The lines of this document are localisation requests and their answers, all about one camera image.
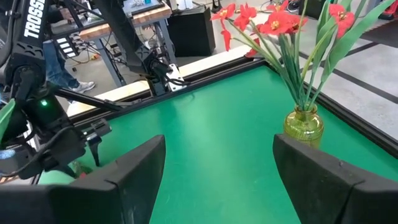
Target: black table edge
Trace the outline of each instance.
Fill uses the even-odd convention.
[[[89,127],[92,122],[98,119],[104,118],[107,120],[111,120],[114,118],[118,118],[120,116],[143,109],[155,103],[168,100],[175,96],[188,93],[203,86],[218,82],[220,80],[224,80],[225,78],[229,78],[261,66],[268,66],[268,64],[264,60],[253,60],[251,58],[241,57],[236,60],[232,60],[230,62],[226,62],[224,64],[200,72],[196,72],[192,75],[185,77],[185,80],[191,82],[191,85],[180,91],[171,92],[163,96],[158,96],[156,98],[150,96],[149,90],[143,91],[141,93],[137,93],[119,100],[120,102],[136,102],[132,106],[124,108],[121,111],[111,112],[95,108],[72,116],[71,120],[76,127],[80,129],[85,129]],[[366,120],[354,114],[352,111],[348,110],[347,108],[340,105],[335,100],[332,100],[330,97],[326,96],[323,93],[319,94],[316,103],[330,111],[333,115],[337,116],[353,129],[357,130],[370,141],[377,144],[390,155],[398,158],[398,141],[395,140],[393,137],[381,131],[379,128],[370,124]],[[39,177],[35,178],[32,184],[37,184],[38,181]]]

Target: green glass vase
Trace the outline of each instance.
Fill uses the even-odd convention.
[[[316,105],[310,111],[302,111],[296,106],[285,118],[284,133],[288,136],[319,149],[323,135],[323,121],[317,115]]]

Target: black speaker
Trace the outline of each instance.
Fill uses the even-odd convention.
[[[210,8],[199,6],[175,12],[168,19],[176,57],[212,55],[216,43],[210,17]]]
[[[298,13],[300,15],[303,14],[304,2],[304,0],[300,0],[300,7],[298,9]],[[305,9],[305,15],[314,19],[319,19],[324,3],[325,0],[308,0],[307,8]]]

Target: green tabletop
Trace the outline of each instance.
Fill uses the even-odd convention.
[[[300,223],[272,155],[294,102],[280,78],[259,67],[113,119],[99,156],[109,163],[156,134],[167,156],[152,224]],[[398,162],[319,107],[325,122],[321,150],[388,179]],[[80,158],[94,167],[91,154]],[[41,184],[68,183],[61,173]]]

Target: red flower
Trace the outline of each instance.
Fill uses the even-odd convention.
[[[229,51],[231,49],[231,33],[228,30],[223,30],[221,34],[224,36],[225,50]]]
[[[235,3],[230,4],[226,8],[222,8],[217,14],[211,17],[210,20],[219,19],[223,30],[225,30],[224,20],[232,17],[235,12]]]
[[[256,38],[254,39],[255,43],[260,46],[260,39]],[[253,57],[257,54],[257,51],[254,49],[251,49],[245,56],[246,57]]]
[[[285,0],[283,1],[282,4],[270,4],[269,6],[267,6],[268,10],[272,10],[273,12],[282,12],[285,11],[287,5],[289,4],[289,0]]]
[[[292,28],[289,22],[289,14],[284,12],[274,12],[268,17],[268,21],[259,26],[260,33],[269,35],[285,34]]]
[[[297,33],[299,31],[301,16],[289,15],[289,23],[291,25],[290,29],[287,31],[288,33]],[[307,23],[308,19],[306,17],[303,18],[303,22],[301,27]]]
[[[354,14],[346,12],[344,7],[339,4],[330,4],[329,14],[333,16],[337,23],[337,38],[342,37],[346,30],[354,24]]]
[[[257,11],[253,7],[249,7],[246,3],[245,6],[241,5],[241,14],[235,19],[234,24],[239,27],[242,31],[245,30],[250,22],[250,18],[257,16]]]

